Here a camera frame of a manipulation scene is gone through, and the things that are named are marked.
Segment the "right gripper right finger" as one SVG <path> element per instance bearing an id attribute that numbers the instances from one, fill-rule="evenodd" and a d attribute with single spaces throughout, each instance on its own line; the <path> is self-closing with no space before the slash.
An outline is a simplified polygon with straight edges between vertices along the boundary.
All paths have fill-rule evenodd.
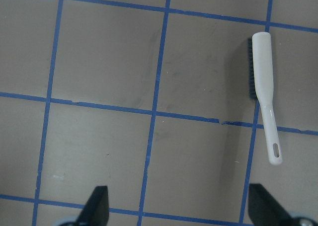
<path id="1" fill-rule="evenodd" d="M 248 216 L 255 226 L 316 226 L 317 221 L 293 216 L 260 183 L 248 188 Z"/>

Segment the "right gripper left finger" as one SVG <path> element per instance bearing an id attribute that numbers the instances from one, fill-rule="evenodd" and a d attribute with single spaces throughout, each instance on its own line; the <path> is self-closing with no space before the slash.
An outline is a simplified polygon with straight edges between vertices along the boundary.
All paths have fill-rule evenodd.
<path id="1" fill-rule="evenodd" d="M 76 226 L 106 226 L 109 221 L 108 187 L 96 186 L 75 221 Z"/>

